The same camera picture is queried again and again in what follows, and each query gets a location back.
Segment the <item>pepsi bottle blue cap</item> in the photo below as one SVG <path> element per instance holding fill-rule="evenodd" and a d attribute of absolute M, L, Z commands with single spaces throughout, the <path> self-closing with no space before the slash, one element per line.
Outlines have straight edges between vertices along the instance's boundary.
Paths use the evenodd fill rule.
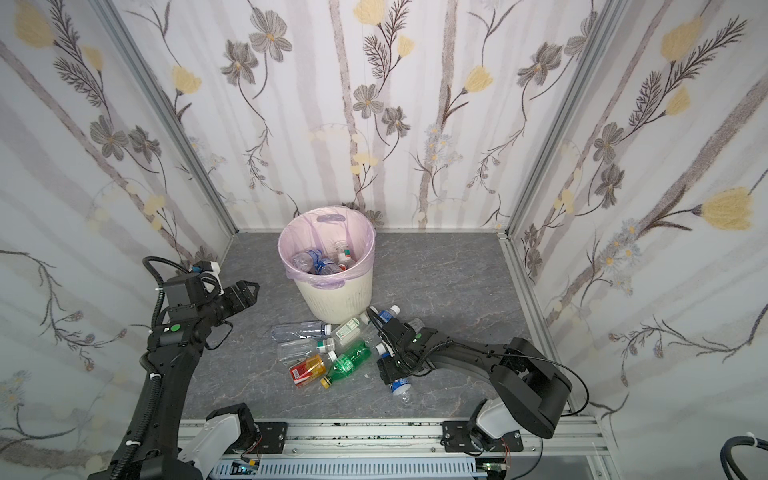
<path fill-rule="evenodd" d="M 397 362 L 384 343 L 375 346 L 379 355 L 377 368 L 380 379 L 390 388 L 394 398 L 400 400 L 404 405 L 412 403 L 415 391 L 407 377 L 400 372 Z"/>

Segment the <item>blue label bottle white cap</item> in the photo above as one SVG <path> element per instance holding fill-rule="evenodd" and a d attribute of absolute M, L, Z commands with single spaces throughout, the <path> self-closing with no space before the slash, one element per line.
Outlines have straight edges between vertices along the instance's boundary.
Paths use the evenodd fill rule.
<path fill-rule="evenodd" d="M 392 305 L 391 307 L 383 310 L 379 310 L 376 307 L 371 306 L 369 311 L 373 313 L 375 318 L 386 324 L 393 319 L 397 319 L 401 309 L 398 305 Z"/>

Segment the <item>clear bottle green cap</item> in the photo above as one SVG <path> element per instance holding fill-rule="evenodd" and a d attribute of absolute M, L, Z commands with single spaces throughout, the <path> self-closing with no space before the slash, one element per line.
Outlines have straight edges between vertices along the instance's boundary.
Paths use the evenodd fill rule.
<path fill-rule="evenodd" d="M 327 354 L 335 350 L 333 339 L 304 338 L 277 345 L 277 360 L 285 365 L 294 365 L 306 358 Z"/>

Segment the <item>blue label water bottle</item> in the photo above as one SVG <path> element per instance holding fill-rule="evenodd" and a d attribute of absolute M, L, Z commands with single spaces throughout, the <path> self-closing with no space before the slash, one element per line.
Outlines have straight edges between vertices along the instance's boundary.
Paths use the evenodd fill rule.
<path fill-rule="evenodd" d="M 309 274 L 316 273 L 316 266 L 323 258 L 323 254 L 317 249 L 307 249 L 296 253 L 292 259 L 292 265 L 295 269 Z"/>

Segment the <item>pepsi bottle white cap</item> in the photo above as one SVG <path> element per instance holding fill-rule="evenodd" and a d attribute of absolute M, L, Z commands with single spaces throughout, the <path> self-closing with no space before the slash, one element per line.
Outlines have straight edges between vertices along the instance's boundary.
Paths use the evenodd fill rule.
<path fill-rule="evenodd" d="M 317 260 L 314 268 L 318 275 L 334 275 L 343 272 L 340 265 L 325 257 Z"/>

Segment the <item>clear bottle green red label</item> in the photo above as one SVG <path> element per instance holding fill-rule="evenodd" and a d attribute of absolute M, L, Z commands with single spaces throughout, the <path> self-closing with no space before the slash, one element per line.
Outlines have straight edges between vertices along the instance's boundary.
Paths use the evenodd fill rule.
<path fill-rule="evenodd" d="M 336 252 L 337 264 L 342 271 L 348 270 L 355 265 L 356 260 L 352 255 L 350 245 L 346 241 L 336 241 L 333 246 Z"/>

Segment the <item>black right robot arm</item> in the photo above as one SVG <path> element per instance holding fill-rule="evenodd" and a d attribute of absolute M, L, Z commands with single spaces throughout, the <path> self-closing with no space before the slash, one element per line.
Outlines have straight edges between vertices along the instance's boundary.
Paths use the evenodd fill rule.
<path fill-rule="evenodd" d="M 466 423 L 468 436 L 484 449 L 525 431 L 543 440 L 555 436 L 572 384 L 555 362 L 529 341 L 515 337 L 504 344 L 465 341 L 434 328 L 415 328 L 397 318 L 399 308 L 364 316 L 378 333 L 385 358 L 381 379 L 397 380 L 446 369 L 490 384 L 497 397 L 484 400 Z"/>

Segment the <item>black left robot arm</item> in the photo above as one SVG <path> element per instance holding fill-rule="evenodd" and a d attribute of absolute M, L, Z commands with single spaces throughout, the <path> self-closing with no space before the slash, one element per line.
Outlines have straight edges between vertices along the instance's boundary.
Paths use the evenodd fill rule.
<path fill-rule="evenodd" d="M 158 256 L 143 266 L 155 279 L 158 298 L 145 353 L 146 375 L 129 427 L 107 467 L 96 479 L 205 479 L 230 448 L 247 449 L 258 434 L 245 404 L 214 411 L 209 429 L 187 449 L 178 446 L 188 388 L 208 338 L 231 317 L 254 306 L 260 286 L 240 280 L 222 286 L 215 262 L 185 268 Z"/>

